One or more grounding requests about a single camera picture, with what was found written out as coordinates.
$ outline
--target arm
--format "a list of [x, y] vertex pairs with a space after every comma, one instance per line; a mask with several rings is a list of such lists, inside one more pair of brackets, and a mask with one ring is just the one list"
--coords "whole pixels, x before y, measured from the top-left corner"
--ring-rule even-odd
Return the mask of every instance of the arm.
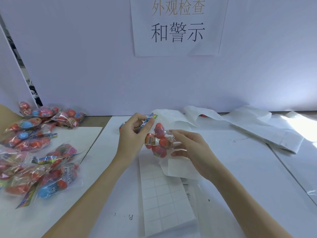
[[120, 131], [117, 154], [85, 194], [42, 238], [86, 238], [94, 227], [110, 193], [118, 179], [129, 167], [144, 144], [154, 119], [150, 119], [139, 134], [133, 130], [142, 124], [146, 116], [133, 115]]
[[172, 156], [189, 158], [197, 171], [220, 192], [247, 238], [292, 238], [217, 159], [200, 134], [172, 131], [182, 144]]

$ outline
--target skin-colored arm at edge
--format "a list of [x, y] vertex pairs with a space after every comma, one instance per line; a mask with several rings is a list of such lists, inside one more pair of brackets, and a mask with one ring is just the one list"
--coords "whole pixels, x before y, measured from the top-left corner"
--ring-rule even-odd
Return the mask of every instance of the skin-colored arm at edge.
[[115, 157], [96, 182], [42, 238], [87, 238], [115, 184], [128, 166], [129, 163], [122, 163], [121, 157]]
[[212, 183], [226, 201], [247, 238], [293, 238], [220, 163]]

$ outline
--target sign on wall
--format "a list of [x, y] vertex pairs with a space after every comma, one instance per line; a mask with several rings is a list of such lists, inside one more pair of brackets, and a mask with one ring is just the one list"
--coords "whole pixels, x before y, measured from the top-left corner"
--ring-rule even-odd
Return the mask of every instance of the sign on wall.
[[136, 56], [216, 55], [228, 0], [130, 0]]

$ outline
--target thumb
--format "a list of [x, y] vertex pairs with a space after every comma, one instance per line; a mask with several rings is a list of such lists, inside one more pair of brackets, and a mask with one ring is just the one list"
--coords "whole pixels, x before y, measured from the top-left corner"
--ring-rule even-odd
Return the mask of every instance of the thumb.
[[190, 142], [192, 142], [191, 139], [187, 138], [185, 135], [181, 134], [180, 132], [176, 131], [176, 130], [172, 130], [172, 134], [174, 135], [175, 139], [177, 141], [180, 141], [182, 144], [184, 144], [185, 146], [187, 144], [189, 144]]
[[148, 122], [146, 122], [146, 124], [144, 125], [144, 127], [141, 129], [140, 131], [140, 135], [141, 136], [145, 136], [148, 134], [148, 132], [150, 131], [150, 129], [152, 128], [153, 124], [155, 122], [154, 118], [150, 118], [150, 120]]

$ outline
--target white partition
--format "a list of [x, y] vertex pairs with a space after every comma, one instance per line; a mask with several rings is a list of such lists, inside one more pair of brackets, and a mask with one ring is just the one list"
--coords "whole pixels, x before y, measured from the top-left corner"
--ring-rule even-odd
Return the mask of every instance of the white partition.
[[317, 0], [229, 0], [217, 56], [135, 57], [129, 0], [0, 0], [43, 104], [317, 109]]
[[0, 104], [19, 113], [19, 101], [35, 106], [31, 91], [0, 25]]

